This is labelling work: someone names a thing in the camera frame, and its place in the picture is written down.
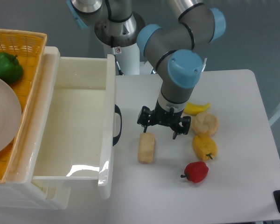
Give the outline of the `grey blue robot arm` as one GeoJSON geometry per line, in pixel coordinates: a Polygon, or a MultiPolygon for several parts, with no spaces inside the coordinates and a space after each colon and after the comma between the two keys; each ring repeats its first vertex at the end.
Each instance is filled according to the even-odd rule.
{"type": "Polygon", "coordinates": [[[67,1],[80,28],[94,26],[105,53],[114,56],[119,75],[139,71],[140,55],[147,59],[162,86],[155,108],[142,107],[137,122],[144,129],[168,126],[177,136],[189,132],[191,119],[182,113],[206,64],[194,49],[221,37],[226,20],[219,9],[207,8],[201,0],[171,0],[169,4],[178,23],[164,30],[146,25],[130,0],[67,1]]]}

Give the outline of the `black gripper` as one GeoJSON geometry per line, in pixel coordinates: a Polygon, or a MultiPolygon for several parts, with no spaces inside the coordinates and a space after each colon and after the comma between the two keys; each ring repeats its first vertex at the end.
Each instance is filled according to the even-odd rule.
{"type": "Polygon", "coordinates": [[[137,119],[137,124],[141,125],[147,132],[149,126],[155,125],[155,119],[158,125],[172,126],[173,139],[175,140],[178,135],[187,135],[191,125],[191,117],[181,117],[183,110],[185,109],[186,102],[173,103],[163,96],[160,92],[157,98],[157,102],[153,111],[148,107],[143,106],[137,119]]]}

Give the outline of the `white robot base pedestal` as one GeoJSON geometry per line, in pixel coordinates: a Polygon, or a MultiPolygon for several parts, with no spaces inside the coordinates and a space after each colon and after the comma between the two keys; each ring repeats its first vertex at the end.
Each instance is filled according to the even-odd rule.
{"type": "Polygon", "coordinates": [[[117,54],[115,54],[115,49],[112,49],[109,45],[104,43],[102,45],[105,56],[107,54],[115,55],[115,71],[117,76],[119,75],[119,69],[121,69],[123,75],[147,75],[156,73],[148,61],[140,61],[140,51],[136,43],[128,47],[119,47],[117,54]]]}

